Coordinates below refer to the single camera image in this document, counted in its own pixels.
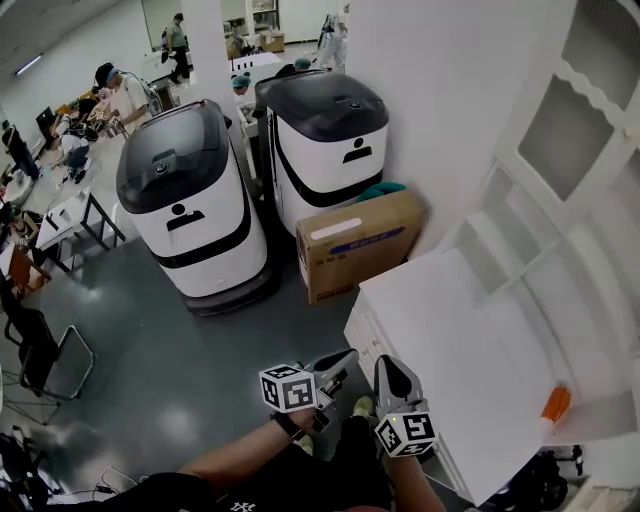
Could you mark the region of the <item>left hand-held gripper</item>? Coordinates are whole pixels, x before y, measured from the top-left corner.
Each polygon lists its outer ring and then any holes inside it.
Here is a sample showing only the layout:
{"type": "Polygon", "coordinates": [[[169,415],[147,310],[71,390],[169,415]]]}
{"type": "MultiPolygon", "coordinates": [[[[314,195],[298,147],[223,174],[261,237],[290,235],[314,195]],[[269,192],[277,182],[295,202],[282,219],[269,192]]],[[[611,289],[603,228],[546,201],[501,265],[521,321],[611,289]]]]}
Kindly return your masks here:
{"type": "Polygon", "coordinates": [[[337,418],[336,394],[359,363],[349,348],[316,359],[306,366],[282,364],[259,372],[264,403],[275,412],[315,408],[314,429],[323,431],[337,418]]]}

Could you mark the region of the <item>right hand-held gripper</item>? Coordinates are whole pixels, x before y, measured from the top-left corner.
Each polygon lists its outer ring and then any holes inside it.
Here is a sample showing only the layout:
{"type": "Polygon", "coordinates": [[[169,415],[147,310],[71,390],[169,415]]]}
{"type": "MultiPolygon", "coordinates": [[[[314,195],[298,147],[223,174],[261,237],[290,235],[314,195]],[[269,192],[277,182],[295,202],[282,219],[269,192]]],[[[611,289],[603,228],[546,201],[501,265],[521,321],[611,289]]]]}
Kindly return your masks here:
{"type": "Polygon", "coordinates": [[[394,399],[413,402],[388,412],[375,435],[390,458],[420,456],[432,448],[437,431],[418,376],[402,361],[381,355],[375,364],[374,391],[378,406],[390,408],[394,399]]]}

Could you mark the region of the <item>white cabinet drawer front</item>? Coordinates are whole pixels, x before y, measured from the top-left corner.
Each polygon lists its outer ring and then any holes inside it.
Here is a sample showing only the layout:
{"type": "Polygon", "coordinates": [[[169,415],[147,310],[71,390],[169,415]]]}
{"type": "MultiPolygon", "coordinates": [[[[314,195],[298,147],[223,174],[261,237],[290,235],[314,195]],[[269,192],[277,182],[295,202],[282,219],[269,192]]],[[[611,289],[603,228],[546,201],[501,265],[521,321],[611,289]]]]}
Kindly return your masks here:
{"type": "Polygon", "coordinates": [[[349,345],[359,352],[359,361],[363,371],[372,372],[375,363],[373,359],[373,337],[365,319],[356,307],[350,312],[344,335],[349,345]]]}

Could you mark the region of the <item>person's right forearm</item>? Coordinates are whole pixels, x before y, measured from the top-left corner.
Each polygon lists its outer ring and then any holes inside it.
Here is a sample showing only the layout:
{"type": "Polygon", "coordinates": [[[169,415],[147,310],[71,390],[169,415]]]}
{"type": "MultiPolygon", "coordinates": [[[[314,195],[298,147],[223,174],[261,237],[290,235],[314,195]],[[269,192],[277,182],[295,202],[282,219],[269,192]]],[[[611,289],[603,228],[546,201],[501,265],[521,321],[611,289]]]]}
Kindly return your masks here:
{"type": "Polygon", "coordinates": [[[387,458],[395,512],[446,512],[415,456],[387,458]]]}

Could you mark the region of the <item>white desk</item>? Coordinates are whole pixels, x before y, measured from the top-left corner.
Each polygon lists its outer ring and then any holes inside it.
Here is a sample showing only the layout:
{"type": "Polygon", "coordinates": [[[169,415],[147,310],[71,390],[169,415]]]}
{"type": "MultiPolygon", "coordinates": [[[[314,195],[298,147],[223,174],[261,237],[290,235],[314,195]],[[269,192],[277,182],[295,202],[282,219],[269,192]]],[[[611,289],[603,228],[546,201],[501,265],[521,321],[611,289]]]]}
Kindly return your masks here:
{"type": "Polygon", "coordinates": [[[457,490],[475,504],[543,446],[556,386],[582,395],[550,316],[517,280],[487,295],[466,259],[434,251],[361,283],[396,355],[419,377],[457,490]]]}

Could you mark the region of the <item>person's left hand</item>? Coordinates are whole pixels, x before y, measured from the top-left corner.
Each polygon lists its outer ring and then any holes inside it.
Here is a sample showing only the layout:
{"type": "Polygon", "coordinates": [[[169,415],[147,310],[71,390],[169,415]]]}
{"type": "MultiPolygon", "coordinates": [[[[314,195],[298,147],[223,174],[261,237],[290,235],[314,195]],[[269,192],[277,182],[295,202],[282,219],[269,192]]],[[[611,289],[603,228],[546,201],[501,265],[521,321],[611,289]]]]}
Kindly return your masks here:
{"type": "Polygon", "coordinates": [[[316,412],[315,408],[305,408],[291,411],[287,416],[299,429],[311,431],[314,429],[316,412]]]}

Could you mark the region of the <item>brown cardboard box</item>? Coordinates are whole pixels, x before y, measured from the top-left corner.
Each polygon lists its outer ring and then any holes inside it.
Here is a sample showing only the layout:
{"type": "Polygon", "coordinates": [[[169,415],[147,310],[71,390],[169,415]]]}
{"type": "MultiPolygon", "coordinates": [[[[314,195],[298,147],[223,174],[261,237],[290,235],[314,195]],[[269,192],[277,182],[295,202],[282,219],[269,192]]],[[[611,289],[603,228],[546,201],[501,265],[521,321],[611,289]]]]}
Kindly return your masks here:
{"type": "Polygon", "coordinates": [[[308,302],[345,294],[400,265],[425,217],[418,198],[401,190],[299,221],[298,261],[308,302]]]}

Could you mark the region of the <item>person's black clothing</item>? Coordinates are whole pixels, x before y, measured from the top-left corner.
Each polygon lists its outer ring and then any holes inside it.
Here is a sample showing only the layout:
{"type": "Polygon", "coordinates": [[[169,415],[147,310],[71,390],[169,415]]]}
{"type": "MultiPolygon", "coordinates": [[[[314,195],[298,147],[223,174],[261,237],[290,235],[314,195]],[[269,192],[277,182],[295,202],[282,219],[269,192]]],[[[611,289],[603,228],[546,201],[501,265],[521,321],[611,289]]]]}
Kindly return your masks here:
{"type": "Polygon", "coordinates": [[[291,444],[255,475],[219,491],[195,476],[159,474],[97,504],[98,512],[342,512],[391,510],[388,479],[366,417],[342,422],[329,461],[291,444]]]}

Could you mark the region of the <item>teal fabric item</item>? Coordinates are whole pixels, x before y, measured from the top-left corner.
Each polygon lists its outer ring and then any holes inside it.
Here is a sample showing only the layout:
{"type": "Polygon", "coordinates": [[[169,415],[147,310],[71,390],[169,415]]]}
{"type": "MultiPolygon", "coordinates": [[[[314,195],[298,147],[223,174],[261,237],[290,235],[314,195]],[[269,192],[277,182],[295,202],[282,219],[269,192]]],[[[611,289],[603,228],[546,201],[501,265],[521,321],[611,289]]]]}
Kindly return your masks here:
{"type": "Polygon", "coordinates": [[[406,190],[407,187],[403,184],[395,182],[381,182],[374,184],[364,190],[357,198],[357,202],[364,202],[379,197],[384,197],[396,192],[406,190]]]}

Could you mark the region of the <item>white delivery robot black top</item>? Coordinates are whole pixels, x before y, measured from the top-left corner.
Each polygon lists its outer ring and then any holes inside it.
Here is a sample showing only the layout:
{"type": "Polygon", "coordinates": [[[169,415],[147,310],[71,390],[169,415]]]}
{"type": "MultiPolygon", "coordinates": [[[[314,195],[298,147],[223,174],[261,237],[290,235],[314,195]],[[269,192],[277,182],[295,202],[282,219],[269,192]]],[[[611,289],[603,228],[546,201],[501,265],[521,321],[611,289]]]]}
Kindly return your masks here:
{"type": "Polygon", "coordinates": [[[203,99],[164,112],[126,140],[117,197],[187,309],[208,316],[266,295],[267,239],[229,137],[203,99]]]}
{"type": "Polygon", "coordinates": [[[346,74],[309,70],[258,82],[255,98],[259,176],[289,234],[381,182],[389,114],[371,88],[346,74]]]}

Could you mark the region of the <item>white shelf cabinet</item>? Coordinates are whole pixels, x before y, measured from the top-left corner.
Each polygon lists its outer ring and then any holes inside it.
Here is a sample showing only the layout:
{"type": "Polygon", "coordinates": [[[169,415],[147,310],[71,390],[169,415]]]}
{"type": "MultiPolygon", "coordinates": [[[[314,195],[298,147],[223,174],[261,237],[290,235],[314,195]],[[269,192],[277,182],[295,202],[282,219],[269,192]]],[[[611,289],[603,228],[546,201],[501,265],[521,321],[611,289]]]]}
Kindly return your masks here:
{"type": "Polygon", "coordinates": [[[463,221],[441,243],[545,445],[640,431],[640,0],[552,0],[463,221]]]}

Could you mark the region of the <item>white work table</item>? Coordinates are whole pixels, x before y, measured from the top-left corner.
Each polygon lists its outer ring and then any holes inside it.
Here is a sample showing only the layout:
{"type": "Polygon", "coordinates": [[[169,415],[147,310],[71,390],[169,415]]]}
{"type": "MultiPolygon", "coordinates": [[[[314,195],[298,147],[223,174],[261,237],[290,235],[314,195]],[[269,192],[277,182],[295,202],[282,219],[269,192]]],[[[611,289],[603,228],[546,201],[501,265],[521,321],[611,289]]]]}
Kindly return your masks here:
{"type": "Polygon", "coordinates": [[[82,189],[44,215],[35,247],[70,273],[100,251],[109,252],[127,241],[115,213],[109,213],[89,187],[82,189]]]}

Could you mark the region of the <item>brown wooden chair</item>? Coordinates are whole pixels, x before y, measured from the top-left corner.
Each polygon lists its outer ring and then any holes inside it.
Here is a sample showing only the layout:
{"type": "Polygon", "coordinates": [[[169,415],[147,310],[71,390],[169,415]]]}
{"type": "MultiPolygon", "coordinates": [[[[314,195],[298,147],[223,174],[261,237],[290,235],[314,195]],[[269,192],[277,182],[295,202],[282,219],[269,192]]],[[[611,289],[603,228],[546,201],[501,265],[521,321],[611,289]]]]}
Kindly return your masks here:
{"type": "Polygon", "coordinates": [[[0,271],[18,299],[51,281],[51,275],[13,243],[0,254],[0,271]]]}

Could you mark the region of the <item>black tripod stand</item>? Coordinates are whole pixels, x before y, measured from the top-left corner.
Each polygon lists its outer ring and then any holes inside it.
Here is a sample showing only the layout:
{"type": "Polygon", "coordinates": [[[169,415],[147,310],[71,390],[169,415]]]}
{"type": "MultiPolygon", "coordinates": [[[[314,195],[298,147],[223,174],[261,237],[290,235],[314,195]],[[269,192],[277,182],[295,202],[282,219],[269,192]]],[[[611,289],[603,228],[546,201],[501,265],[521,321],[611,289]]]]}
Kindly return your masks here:
{"type": "Polygon", "coordinates": [[[50,488],[39,474],[39,467],[48,455],[33,450],[33,443],[25,438],[23,444],[0,433],[0,508],[10,512],[42,512],[49,499],[50,488]]]}

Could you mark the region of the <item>black chair chrome frame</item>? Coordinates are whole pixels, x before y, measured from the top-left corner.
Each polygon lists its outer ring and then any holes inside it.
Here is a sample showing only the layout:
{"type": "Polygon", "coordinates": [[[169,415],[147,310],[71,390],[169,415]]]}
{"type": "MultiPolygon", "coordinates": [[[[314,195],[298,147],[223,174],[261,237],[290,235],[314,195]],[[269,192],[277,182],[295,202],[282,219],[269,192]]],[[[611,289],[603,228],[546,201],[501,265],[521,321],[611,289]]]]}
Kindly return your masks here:
{"type": "Polygon", "coordinates": [[[44,314],[36,308],[23,306],[5,280],[0,280],[0,305],[7,316],[5,338],[18,347],[21,363],[18,384],[33,392],[38,398],[47,397],[58,401],[78,399],[95,367],[96,355],[76,326],[69,325],[62,338],[56,341],[44,314]],[[46,384],[71,336],[75,336],[86,350],[89,366],[76,389],[70,395],[62,395],[48,390],[46,384]]]}

